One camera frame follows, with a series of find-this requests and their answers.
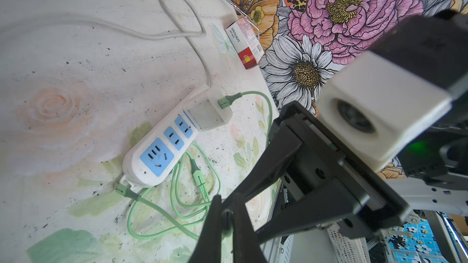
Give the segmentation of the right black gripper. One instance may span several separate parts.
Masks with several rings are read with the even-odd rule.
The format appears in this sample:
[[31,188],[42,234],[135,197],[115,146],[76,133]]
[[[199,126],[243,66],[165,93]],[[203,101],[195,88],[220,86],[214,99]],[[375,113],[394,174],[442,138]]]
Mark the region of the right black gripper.
[[281,109],[273,138],[236,195],[248,202],[281,176],[294,202],[256,231],[259,243],[339,223],[351,239],[402,226],[409,204],[297,101]]

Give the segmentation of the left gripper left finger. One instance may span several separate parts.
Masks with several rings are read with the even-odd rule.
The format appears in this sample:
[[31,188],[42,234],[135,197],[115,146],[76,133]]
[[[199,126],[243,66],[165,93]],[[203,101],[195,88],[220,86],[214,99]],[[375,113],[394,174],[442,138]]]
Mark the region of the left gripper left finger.
[[222,211],[221,196],[214,196],[189,263],[221,262]]

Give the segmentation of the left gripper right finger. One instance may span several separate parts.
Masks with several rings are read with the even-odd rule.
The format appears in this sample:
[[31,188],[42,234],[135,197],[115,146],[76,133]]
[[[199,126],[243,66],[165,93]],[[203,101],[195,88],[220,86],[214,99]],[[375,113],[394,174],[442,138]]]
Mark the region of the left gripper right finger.
[[266,263],[241,194],[234,194],[232,209],[234,263]]

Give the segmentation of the white usb charger adapter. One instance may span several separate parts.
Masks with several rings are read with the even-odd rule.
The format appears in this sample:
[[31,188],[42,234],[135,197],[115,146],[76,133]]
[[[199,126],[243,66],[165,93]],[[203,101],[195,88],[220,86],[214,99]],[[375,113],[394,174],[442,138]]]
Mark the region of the white usb charger adapter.
[[232,117],[230,108],[221,108],[216,98],[194,97],[184,106],[183,111],[198,131],[204,132],[227,125]]

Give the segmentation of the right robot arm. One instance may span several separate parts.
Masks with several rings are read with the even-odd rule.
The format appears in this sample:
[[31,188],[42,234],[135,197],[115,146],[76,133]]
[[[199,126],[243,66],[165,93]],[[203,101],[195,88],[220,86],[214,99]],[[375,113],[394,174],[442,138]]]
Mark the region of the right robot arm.
[[223,202],[236,240],[338,223],[350,238],[397,226],[411,207],[447,209],[434,194],[468,193],[468,18],[409,17],[323,87],[319,113],[297,101]]

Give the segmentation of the red white medicine box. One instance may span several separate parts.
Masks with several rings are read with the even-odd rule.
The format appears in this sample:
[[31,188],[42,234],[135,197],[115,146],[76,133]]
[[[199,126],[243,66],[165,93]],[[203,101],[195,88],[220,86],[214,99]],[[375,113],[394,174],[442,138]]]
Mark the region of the red white medicine box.
[[245,69],[252,69],[260,63],[264,50],[248,21],[238,19],[225,32]]

